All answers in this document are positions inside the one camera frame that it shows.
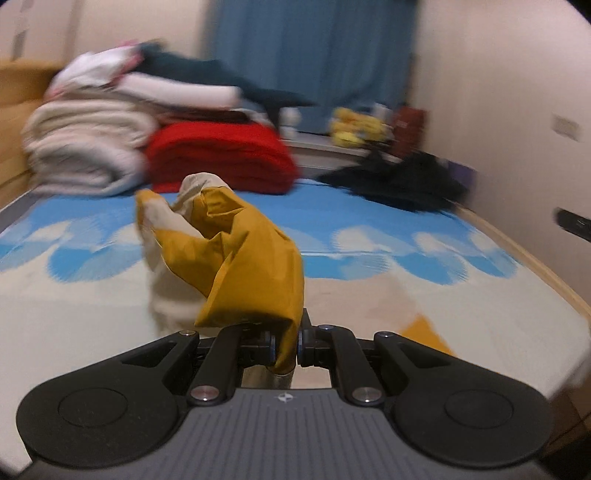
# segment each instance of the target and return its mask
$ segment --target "white blanket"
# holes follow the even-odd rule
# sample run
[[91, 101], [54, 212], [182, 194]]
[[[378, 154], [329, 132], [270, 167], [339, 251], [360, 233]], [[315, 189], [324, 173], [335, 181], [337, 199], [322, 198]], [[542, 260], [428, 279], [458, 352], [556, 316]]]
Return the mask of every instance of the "white blanket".
[[109, 196], [144, 181], [135, 150], [158, 128], [127, 102], [64, 100], [39, 107], [22, 139], [39, 193]]
[[194, 85], [138, 72], [125, 75], [114, 91], [160, 105], [188, 108], [228, 110], [237, 107], [241, 101], [238, 87]]

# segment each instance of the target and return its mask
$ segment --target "mattress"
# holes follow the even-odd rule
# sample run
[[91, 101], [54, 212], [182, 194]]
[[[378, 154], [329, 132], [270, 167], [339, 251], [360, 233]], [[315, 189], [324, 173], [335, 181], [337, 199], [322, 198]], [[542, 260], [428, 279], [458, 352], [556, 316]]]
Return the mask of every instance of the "mattress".
[[[398, 332], [547, 397], [589, 357], [586, 320], [451, 213], [405, 212], [312, 180], [284, 196], [240, 195], [300, 248], [315, 325]], [[134, 214], [132, 196], [52, 197], [0, 234], [0, 462], [15, 470], [29, 460], [14, 415], [32, 387], [167, 333], [148, 312]], [[326, 382], [314, 369], [294, 376], [294, 387]]]

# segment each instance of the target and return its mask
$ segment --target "red towel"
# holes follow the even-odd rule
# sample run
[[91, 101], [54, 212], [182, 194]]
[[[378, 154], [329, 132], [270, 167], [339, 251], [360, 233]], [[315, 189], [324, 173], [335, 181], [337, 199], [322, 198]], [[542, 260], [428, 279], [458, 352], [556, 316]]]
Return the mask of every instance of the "red towel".
[[287, 147], [261, 124], [182, 122], [157, 132], [148, 148], [148, 175], [159, 193], [178, 192], [187, 175], [213, 173], [235, 190], [285, 193], [298, 177]]

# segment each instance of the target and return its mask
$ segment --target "pile of clothes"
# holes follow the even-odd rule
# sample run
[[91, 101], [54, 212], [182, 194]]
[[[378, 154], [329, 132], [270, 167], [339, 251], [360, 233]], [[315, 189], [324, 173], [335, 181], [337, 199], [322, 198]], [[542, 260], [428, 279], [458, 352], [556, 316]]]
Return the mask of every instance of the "pile of clothes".
[[[243, 99], [267, 117], [239, 109]], [[81, 55], [45, 100], [22, 133], [38, 191], [97, 196], [146, 181], [177, 192], [202, 171], [234, 189], [285, 193], [298, 171], [277, 134], [279, 112], [311, 104], [154, 43]]]
[[463, 178], [466, 177], [463, 170], [454, 171], [435, 156], [421, 151], [393, 163], [373, 149], [359, 165], [325, 173], [318, 181], [401, 210], [439, 212], [452, 210], [455, 203], [465, 200], [469, 191], [466, 184], [471, 179]]

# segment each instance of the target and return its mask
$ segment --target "stuffed toy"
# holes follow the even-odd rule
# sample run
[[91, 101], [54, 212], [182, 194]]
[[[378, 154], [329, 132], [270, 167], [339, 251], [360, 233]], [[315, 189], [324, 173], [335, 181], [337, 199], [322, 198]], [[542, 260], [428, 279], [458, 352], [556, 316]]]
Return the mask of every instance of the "stuffed toy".
[[329, 125], [330, 137], [338, 147], [360, 148], [366, 142], [383, 142], [388, 127], [378, 118], [338, 107]]

